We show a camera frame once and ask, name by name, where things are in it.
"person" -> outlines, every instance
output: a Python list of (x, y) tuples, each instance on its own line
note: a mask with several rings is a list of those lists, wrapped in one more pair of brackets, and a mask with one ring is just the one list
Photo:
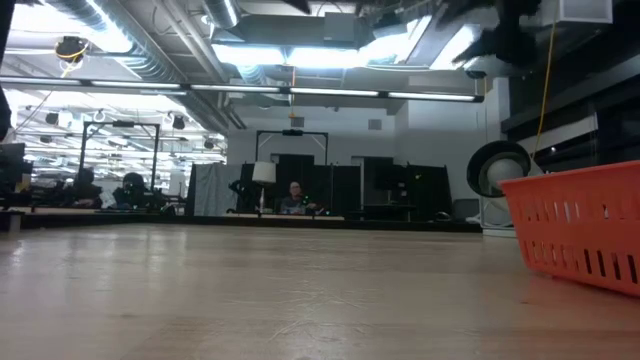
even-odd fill
[(297, 181), (289, 185), (289, 196), (282, 199), (280, 204), (281, 214), (304, 215), (307, 209), (314, 210), (317, 205), (308, 202), (309, 197), (302, 193), (302, 187)]
[(100, 200), (102, 188), (93, 185), (94, 179), (95, 175), (93, 174), (93, 170), (83, 168), (78, 171), (78, 175), (73, 182), (73, 186), (69, 188), (74, 200), (72, 206), (95, 209), (100, 208), (102, 205), (102, 201)]
[(153, 192), (145, 187), (142, 175), (130, 172), (122, 179), (122, 187), (113, 192), (116, 206), (120, 210), (138, 208), (159, 209), (166, 205), (162, 193)]

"lamp shade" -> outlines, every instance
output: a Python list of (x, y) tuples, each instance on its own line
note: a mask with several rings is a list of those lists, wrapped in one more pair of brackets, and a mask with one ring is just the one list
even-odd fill
[(256, 162), (253, 168), (253, 181), (260, 184), (275, 184), (276, 164), (264, 161)]

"ceiling light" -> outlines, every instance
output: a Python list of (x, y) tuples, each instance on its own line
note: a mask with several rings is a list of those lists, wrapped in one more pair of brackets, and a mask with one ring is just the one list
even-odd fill
[(383, 60), (396, 56), (398, 49), (407, 41), (407, 34), (389, 35), (376, 39), (360, 48), (358, 55), (363, 64), (371, 60)]
[(284, 56), (277, 47), (212, 45), (221, 62), (234, 65), (282, 65)]
[(289, 65), (301, 68), (350, 69), (364, 65), (355, 49), (295, 48), (287, 59)]
[(462, 64), (453, 64), (453, 59), (469, 48), (475, 40), (473, 28), (465, 25), (458, 31), (449, 43), (442, 49), (436, 61), (431, 64), (432, 70), (455, 70)]
[(436, 101), (475, 101), (476, 97), (472, 95), (453, 95), (453, 94), (428, 94), (428, 93), (405, 93), (390, 92), (389, 97), (392, 99), (405, 100), (436, 100)]
[(279, 93), (280, 88), (271, 86), (244, 86), (244, 85), (192, 85), (193, 90), (213, 90), (228, 92), (251, 93)]
[(398, 64), (403, 61), (407, 61), (411, 53), (418, 45), (418, 41), (424, 35), (424, 32), (427, 30), (429, 23), (431, 23), (431, 16), (424, 16), (421, 19), (416, 19), (407, 24), (407, 32), (409, 33), (409, 38), (402, 44), (400, 49), (396, 54), (395, 63)]
[(180, 89), (180, 84), (147, 83), (141, 81), (102, 81), (92, 82), (94, 86), (132, 88), (132, 89)]
[(0, 76), (0, 82), (5, 84), (26, 85), (80, 85), (79, 80), (21, 76)]
[(369, 90), (342, 90), (342, 89), (313, 89), (313, 88), (291, 88), (292, 94), (309, 94), (309, 95), (347, 95), (347, 96), (364, 96), (377, 97), (377, 91)]

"ventilation duct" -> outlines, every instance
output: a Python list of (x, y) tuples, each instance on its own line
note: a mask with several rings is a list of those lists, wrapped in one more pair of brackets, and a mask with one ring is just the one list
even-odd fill
[[(180, 73), (146, 31), (118, 1), (110, 0), (47, 0), (47, 3), (69, 17), (84, 23), (96, 32), (120, 31), (133, 44), (131, 58), (118, 61), (143, 81), (182, 83)], [(190, 115), (205, 129), (226, 133), (228, 123), (222, 113), (210, 106), (200, 95), (169, 96), (187, 108)]]
[(242, 14), (236, 0), (202, 0), (211, 23), (221, 29), (231, 29), (240, 22)]
[(237, 66), (240, 77), (245, 83), (249, 85), (266, 85), (267, 76), (264, 74), (264, 69), (259, 65), (246, 65)]

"wall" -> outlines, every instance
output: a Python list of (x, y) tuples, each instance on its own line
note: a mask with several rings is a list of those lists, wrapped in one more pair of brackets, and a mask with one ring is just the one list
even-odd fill
[[(231, 131), (228, 137), (227, 162), (229, 164), (253, 163), (255, 160), (256, 130), (281, 131), (291, 128), (290, 109), (238, 108), (237, 112), (249, 127), (248, 130)], [(305, 117), (304, 131), (329, 133), (329, 163), (350, 165), (354, 156), (394, 156), (394, 117), (384, 109), (333, 109), (305, 107), (295, 109), (296, 116)], [(382, 130), (368, 130), (369, 119), (381, 119)], [(315, 136), (324, 146), (324, 137)], [(310, 136), (285, 137), (269, 134), (260, 137), (261, 161), (269, 161), (271, 154), (314, 155), (318, 165), (324, 164), (324, 149)]]
[(494, 81), (482, 104), (409, 101), (396, 117), (395, 162), (446, 166), (452, 198), (475, 199), (467, 164), (481, 146), (500, 139), (508, 109), (506, 79)]
[[(252, 163), (255, 158), (256, 130), (290, 128), (289, 109), (239, 108), (249, 130), (229, 135), (229, 164)], [(396, 164), (407, 162), (424, 166), (447, 166), (451, 196), (476, 199), (467, 185), (466, 171), (471, 156), (484, 144), (499, 140), (500, 121), (509, 117), (509, 82), (495, 79), (482, 104), (435, 101), (408, 101), (395, 117), (381, 109), (298, 108), (306, 118), (305, 131), (330, 133), (329, 163), (351, 164), (353, 156), (393, 157)], [(369, 119), (382, 119), (383, 131), (369, 131)], [(268, 135), (262, 135), (264, 142)], [(324, 150), (309, 137), (273, 136), (260, 148), (262, 161), (271, 154), (314, 155), (324, 163)]]

